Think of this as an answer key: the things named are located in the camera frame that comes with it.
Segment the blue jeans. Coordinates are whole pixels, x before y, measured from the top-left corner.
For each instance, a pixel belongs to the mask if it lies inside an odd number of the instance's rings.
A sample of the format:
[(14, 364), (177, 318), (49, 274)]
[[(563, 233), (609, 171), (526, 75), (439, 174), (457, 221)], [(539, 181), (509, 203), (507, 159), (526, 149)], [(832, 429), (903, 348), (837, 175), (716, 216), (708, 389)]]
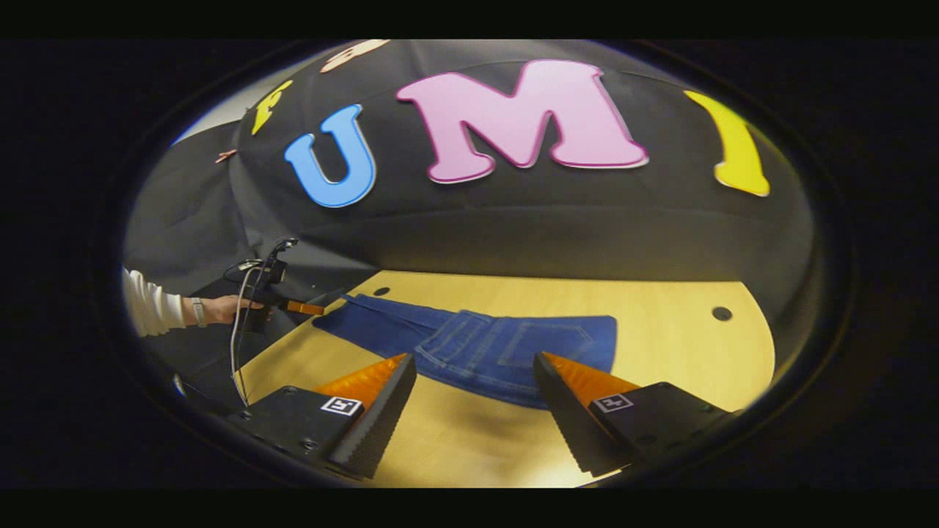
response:
[(365, 295), (343, 297), (343, 305), (316, 318), (314, 327), (383, 358), (410, 353), (419, 374), (431, 380), (539, 410), (536, 354), (610, 372), (618, 333), (611, 315), (493, 317)]

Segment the black backdrop cloth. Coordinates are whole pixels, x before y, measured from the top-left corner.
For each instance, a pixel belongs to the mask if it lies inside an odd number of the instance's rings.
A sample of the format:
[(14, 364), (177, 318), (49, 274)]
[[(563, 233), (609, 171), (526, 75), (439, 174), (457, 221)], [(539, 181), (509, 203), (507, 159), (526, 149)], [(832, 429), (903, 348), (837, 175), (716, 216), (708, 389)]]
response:
[(377, 270), (731, 282), (775, 367), (811, 333), (817, 219), (788, 151), (741, 101), (593, 41), (359, 41), (273, 73), (162, 155), (124, 260), (222, 292), (287, 237), (302, 298)]

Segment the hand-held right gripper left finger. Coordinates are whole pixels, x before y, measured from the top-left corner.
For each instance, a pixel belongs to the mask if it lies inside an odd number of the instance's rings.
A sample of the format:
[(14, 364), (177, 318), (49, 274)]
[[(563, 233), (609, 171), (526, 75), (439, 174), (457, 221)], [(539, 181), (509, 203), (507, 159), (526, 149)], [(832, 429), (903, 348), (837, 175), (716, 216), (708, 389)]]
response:
[(413, 355), (400, 354), (315, 389), (284, 386), (226, 421), (315, 470), (371, 479), (416, 378)]

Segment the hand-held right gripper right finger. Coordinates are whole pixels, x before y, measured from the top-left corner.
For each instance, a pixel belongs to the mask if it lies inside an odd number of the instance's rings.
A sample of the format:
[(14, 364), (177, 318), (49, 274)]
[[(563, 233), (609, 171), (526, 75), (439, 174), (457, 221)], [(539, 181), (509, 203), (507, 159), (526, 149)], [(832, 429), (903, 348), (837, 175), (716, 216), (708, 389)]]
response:
[(552, 353), (536, 354), (533, 374), (578, 467), (594, 477), (663, 461), (735, 415), (670, 382), (640, 386)]

